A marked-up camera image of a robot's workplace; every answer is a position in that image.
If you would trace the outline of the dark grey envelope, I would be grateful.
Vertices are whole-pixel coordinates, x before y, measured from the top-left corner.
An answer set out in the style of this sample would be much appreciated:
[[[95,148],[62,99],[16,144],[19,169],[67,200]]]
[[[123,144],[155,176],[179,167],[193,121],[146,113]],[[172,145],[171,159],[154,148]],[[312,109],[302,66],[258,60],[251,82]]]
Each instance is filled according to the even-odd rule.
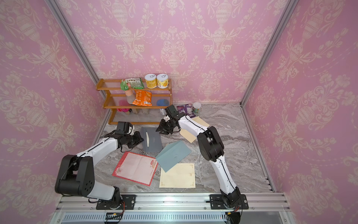
[[[156,130],[155,127],[142,127],[140,130],[140,135],[144,139],[143,150],[146,153],[159,153],[163,149],[161,136]]]

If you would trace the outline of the teal blue envelope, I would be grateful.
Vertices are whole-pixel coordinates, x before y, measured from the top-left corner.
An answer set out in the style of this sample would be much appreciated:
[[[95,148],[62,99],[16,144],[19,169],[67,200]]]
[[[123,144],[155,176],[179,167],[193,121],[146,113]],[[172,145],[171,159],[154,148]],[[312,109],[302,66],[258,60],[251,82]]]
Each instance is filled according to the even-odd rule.
[[[176,141],[166,145],[155,158],[161,168],[168,172],[190,153],[191,149],[183,141]]]

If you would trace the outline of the cream yellow letter paper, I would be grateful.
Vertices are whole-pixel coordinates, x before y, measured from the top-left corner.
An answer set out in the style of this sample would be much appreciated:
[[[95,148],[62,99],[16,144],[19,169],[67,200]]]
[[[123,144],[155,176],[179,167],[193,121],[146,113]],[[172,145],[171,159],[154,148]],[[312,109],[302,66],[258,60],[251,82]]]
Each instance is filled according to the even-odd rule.
[[[193,163],[178,163],[169,171],[161,168],[160,188],[195,188],[195,166]]]

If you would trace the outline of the cream envelope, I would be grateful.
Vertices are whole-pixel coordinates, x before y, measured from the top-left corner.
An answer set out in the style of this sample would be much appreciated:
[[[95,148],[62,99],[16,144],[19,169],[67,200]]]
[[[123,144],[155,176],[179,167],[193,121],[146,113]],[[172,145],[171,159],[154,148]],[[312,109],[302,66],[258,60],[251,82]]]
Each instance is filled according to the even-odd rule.
[[[203,119],[201,119],[200,117],[194,117],[192,118],[193,121],[197,122],[198,124],[205,126],[205,127],[209,127],[210,125],[205,122]]]

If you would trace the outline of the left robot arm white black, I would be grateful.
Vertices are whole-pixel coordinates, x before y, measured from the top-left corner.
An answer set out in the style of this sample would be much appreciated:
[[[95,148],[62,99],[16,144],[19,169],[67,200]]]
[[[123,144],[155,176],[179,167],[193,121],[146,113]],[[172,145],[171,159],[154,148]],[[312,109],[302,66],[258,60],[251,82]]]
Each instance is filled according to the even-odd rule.
[[[98,201],[98,209],[125,209],[118,187],[95,180],[95,166],[111,152],[127,146],[135,148],[144,139],[129,122],[118,122],[117,128],[103,135],[102,140],[76,155],[62,158],[55,183],[55,192],[64,197],[86,197]]]

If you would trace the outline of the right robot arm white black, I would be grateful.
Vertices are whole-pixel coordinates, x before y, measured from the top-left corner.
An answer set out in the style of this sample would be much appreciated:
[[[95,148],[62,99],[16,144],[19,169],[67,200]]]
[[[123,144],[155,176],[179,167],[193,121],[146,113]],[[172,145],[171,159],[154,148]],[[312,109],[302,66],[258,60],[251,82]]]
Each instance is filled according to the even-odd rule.
[[[244,200],[241,192],[226,165],[224,156],[224,144],[213,126],[205,127],[185,113],[180,113],[174,105],[165,109],[167,115],[160,121],[157,132],[168,135],[173,134],[174,129],[186,130],[198,140],[200,153],[210,162],[220,184],[220,192],[225,206],[229,209],[243,209]]]

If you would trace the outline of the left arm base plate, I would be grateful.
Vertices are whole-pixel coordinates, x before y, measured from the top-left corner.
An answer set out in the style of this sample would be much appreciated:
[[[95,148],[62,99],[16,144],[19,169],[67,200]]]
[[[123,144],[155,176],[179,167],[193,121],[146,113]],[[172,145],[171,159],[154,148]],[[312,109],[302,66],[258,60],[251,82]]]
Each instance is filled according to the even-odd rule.
[[[96,206],[97,210],[134,210],[136,203],[136,195],[124,194],[118,199],[113,200],[99,200]]]

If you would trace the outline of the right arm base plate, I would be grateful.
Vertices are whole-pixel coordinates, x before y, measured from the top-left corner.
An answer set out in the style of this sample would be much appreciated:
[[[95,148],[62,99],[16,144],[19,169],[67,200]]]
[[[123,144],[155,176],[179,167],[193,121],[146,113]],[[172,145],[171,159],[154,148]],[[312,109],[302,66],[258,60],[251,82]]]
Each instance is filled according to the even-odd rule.
[[[209,195],[209,200],[206,203],[210,204],[212,210],[248,210],[248,200],[246,195],[239,195],[234,199],[229,199],[221,194]]]

